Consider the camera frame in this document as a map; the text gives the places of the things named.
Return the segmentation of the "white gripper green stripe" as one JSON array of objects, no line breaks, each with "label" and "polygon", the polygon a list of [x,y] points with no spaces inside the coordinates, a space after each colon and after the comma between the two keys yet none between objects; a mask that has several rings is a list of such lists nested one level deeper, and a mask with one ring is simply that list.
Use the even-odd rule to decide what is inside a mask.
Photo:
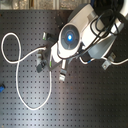
[{"label": "white gripper green stripe", "polygon": [[[46,66],[46,60],[43,58],[42,52],[39,51],[36,54],[36,70],[38,72],[41,72],[45,66]],[[60,70],[60,75],[59,75],[59,80],[65,80],[66,77],[66,60],[65,59],[61,59],[58,54],[57,54],[57,44],[53,45],[51,47],[51,52],[50,52],[50,60],[49,60],[49,66],[50,68],[54,69],[57,65],[59,65],[60,63],[61,65],[61,70]]]}]

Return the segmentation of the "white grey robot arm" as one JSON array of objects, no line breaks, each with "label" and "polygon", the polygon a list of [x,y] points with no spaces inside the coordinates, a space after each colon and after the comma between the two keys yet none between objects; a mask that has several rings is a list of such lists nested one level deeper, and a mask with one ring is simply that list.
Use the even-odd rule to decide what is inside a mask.
[{"label": "white grey robot arm", "polygon": [[51,61],[61,64],[60,80],[64,81],[67,65],[86,53],[95,59],[104,59],[109,52],[124,24],[128,22],[128,0],[122,6],[95,13],[90,4],[78,6],[68,17],[68,21],[60,29],[58,36],[44,33],[43,39],[51,45],[42,53],[38,53],[36,70],[40,73],[45,66],[52,71]]}]

